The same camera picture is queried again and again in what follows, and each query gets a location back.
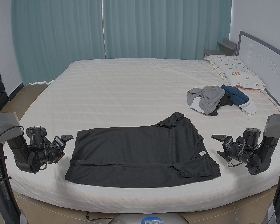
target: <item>white pillow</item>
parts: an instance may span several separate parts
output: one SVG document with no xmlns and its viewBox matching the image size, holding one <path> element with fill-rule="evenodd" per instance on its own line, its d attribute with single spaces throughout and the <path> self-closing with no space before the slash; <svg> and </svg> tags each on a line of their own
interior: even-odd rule
<svg viewBox="0 0 280 224">
<path fill-rule="evenodd" d="M 205 59 L 212 64 L 229 86 L 265 89 L 266 85 L 261 78 L 249 70 L 237 56 L 211 55 Z"/>
</svg>

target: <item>white bed sheet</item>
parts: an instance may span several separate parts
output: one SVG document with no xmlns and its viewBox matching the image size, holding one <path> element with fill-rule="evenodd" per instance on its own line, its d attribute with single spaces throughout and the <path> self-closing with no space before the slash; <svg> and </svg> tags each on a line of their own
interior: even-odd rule
<svg viewBox="0 0 280 224">
<path fill-rule="evenodd" d="M 44 171 L 19 171 L 7 145 L 4 152 L 12 188 L 29 197 L 83 211 L 162 213 L 199 211 L 222 206 L 262 192 L 277 184 L 280 141 L 269 169 L 252 176 L 245 165 L 228 168 L 216 152 L 222 144 L 212 134 L 241 136 L 247 127 L 263 131 L 268 115 L 277 107 L 259 90 L 244 90 L 257 112 L 248 116 L 237 106 L 224 106 L 218 116 L 204 116 L 187 104 L 194 87 L 224 83 L 206 61 L 168 59 L 107 59 L 72 63 L 29 107 L 20 123 L 25 128 L 43 126 L 47 137 L 77 135 L 77 130 L 115 126 L 152 125 L 179 111 L 205 138 L 210 156 L 220 164 L 221 177 L 188 185 L 124 189 L 80 185 L 64 179 L 75 139 L 65 147 L 65 157 Z"/>
</svg>

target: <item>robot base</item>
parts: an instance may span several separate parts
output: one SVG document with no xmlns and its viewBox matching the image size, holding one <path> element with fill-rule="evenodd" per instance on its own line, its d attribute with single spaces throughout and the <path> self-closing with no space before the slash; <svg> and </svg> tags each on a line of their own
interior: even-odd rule
<svg viewBox="0 0 280 224">
<path fill-rule="evenodd" d="M 109 224 L 189 224 L 177 213 L 120 214 Z"/>
</svg>

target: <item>gray clothing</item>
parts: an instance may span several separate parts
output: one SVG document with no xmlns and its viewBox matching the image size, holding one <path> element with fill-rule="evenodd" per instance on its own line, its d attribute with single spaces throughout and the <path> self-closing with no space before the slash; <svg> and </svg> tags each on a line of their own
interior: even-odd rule
<svg viewBox="0 0 280 224">
<path fill-rule="evenodd" d="M 225 95 L 225 91 L 221 87 L 207 85 L 203 89 L 193 88 L 189 90 L 187 93 L 187 102 L 188 105 L 191 106 L 196 97 L 201 97 L 199 106 L 204 111 L 205 115 L 208 115 L 216 109 L 223 95 Z"/>
</svg>

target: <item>white headboard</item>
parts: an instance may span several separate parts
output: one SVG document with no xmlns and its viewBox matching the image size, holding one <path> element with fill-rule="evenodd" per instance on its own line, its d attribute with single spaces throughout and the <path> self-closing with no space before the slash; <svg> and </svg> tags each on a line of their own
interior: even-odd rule
<svg viewBox="0 0 280 224">
<path fill-rule="evenodd" d="M 262 79 L 268 94 L 280 105 L 280 50 L 240 31 L 236 55 Z"/>
</svg>

